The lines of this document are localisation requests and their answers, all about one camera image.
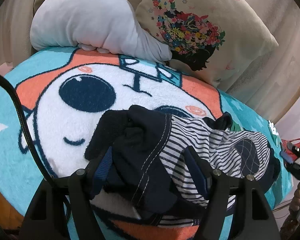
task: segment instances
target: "beige pillow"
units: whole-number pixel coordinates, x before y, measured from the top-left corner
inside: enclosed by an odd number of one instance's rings
[[[214,86],[278,46],[245,0],[142,0],[136,15],[170,46],[170,67]]]

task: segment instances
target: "wooden surface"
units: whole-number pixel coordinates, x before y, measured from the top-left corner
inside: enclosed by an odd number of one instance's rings
[[[16,229],[21,226],[22,221],[23,216],[0,193],[0,226],[4,229]]]

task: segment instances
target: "blanket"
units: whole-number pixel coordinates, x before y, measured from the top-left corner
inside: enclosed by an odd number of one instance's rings
[[[280,147],[267,120],[231,96],[162,64],[73,47],[53,47],[36,53],[6,78],[17,89],[45,167],[56,177],[68,176],[87,165],[85,148],[106,110],[140,105],[180,117],[213,120],[228,112],[233,129],[263,133],[280,160],[278,179],[265,194],[270,206],[280,203],[291,190],[291,175],[284,169]],[[0,87],[0,192],[24,215],[41,180],[13,103]],[[138,218],[131,204],[116,195],[101,195],[93,204],[118,216]],[[104,216],[97,220],[105,238],[117,240],[187,240],[198,228],[196,222],[183,227],[158,227],[107,220]],[[227,239],[231,220],[232,215],[226,217],[220,239]],[[71,239],[78,239],[72,219],[68,228]]]

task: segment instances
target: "person's hand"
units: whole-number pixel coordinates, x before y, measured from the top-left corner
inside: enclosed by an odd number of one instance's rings
[[[298,211],[300,209],[300,182],[296,191],[294,192],[294,197],[290,203],[289,210]]]

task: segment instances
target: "black cable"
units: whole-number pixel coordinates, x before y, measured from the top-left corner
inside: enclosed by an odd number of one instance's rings
[[[0,86],[9,94],[11,100],[13,101],[14,107],[16,108],[17,115],[18,115],[18,118],[19,118],[19,121],[20,121],[21,129],[23,131],[23,134],[25,136],[26,142],[27,142],[28,147],[29,147],[29,151],[31,152],[31,155],[32,155],[32,157],[35,161],[35,164],[38,166],[38,168],[41,171],[43,177],[50,184],[50,186],[57,189],[58,186],[55,184],[54,180],[52,179],[52,177],[50,176],[50,174],[46,170],[45,166],[42,164],[41,159],[38,155],[38,152],[37,152],[37,150],[34,146],[34,143],[32,141],[32,138],[31,138],[31,135],[30,135],[30,132],[29,132],[28,125],[26,123],[26,117],[25,117],[25,114],[22,110],[22,105],[21,105],[21,102],[20,102],[20,99],[17,95],[16,90],[9,83],[9,81],[6,80],[1,75],[0,75]],[[71,215],[71,207],[70,207],[69,200],[66,198],[65,195],[63,195],[63,196],[64,196],[63,202],[66,205],[66,220],[68,222],[69,219],[70,219],[70,215]]]

